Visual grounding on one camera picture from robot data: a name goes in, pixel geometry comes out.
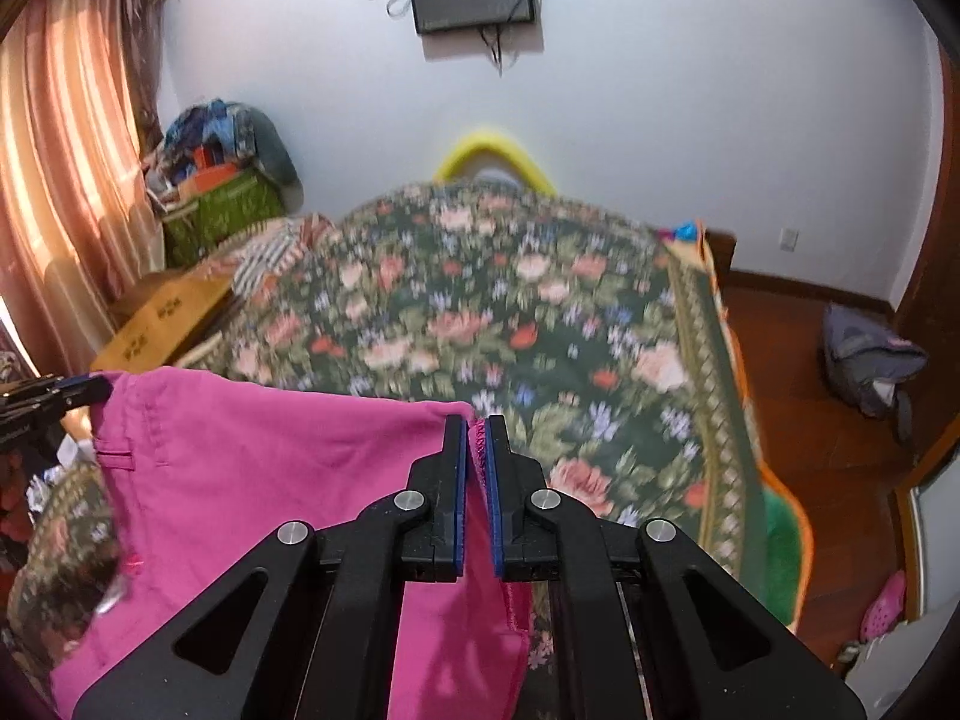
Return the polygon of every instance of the green basket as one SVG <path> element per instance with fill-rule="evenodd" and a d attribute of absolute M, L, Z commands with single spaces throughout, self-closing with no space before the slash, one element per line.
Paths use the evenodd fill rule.
<path fill-rule="evenodd" d="M 167 266 L 189 268 L 234 233 L 282 215 L 283 203 L 274 185 L 257 170 L 244 170 L 165 215 Z"/>

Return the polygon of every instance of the pink cloth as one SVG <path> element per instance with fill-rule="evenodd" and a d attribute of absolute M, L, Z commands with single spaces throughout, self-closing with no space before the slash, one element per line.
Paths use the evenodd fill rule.
<path fill-rule="evenodd" d="M 95 446 L 120 541 L 142 560 L 125 599 L 95 618 L 53 673 L 69 718 L 83 692 L 283 522 L 325 528 L 402 490 L 464 403 L 277 391 L 210 373 L 120 374 L 94 410 Z M 529 592 L 493 576 L 477 473 L 467 485 L 466 573 L 407 584 L 392 720 L 491 720 L 514 709 L 526 669 Z"/>

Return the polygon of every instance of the backpack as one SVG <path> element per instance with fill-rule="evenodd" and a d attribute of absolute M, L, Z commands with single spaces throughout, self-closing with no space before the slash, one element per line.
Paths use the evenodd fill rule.
<path fill-rule="evenodd" d="M 926 365 L 926 352 L 890 328 L 830 303 L 824 312 L 824 369 L 834 394 L 873 418 L 896 413 L 896 437 L 909 442 L 911 408 L 901 384 Z"/>

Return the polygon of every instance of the metal screw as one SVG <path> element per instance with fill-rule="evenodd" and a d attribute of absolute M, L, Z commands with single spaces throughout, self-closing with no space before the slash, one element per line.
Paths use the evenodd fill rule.
<path fill-rule="evenodd" d="M 416 490 L 403 490 L 394 496 L 394 506 L 402 512 L 413 512 L 424 504 L 424 494 Z"/>
<path fill-rule="evenodd" d="M 284 522 L 277 530 L 277 538 L 287 546 L 299 544 L 310 533 L 309 528 L 302 522 Z"/>
<path fill-rule="evenodd" d="M 647 523 L 647 536 L 654 541 L 673 541 L 677 528 L 666 519 L 652 519 Z"/>
<path fill-rule="evenodd" d="M 560 506 L 560 493 L 555 490 L 537 490 L 530 496 L 530 503 L 538 509 L 555 509 Z"/>

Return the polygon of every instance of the curtain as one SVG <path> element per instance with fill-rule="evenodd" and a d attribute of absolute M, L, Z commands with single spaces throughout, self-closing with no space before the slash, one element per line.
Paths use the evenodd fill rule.
<path fill-rule="evenodd" d="M 37 368 L 88 369 L 107 305 L 162 267 L 123 0 L 31 0 L 0 45 L 0 295 Z"/>
<path fill-rule="evenodd" d="M 153 151 L 163 138 L 157 114 L 162 12 L 163 0 L 123 0 L 124 55 L 128 57 L 128 78 L 141 156 Z"/>

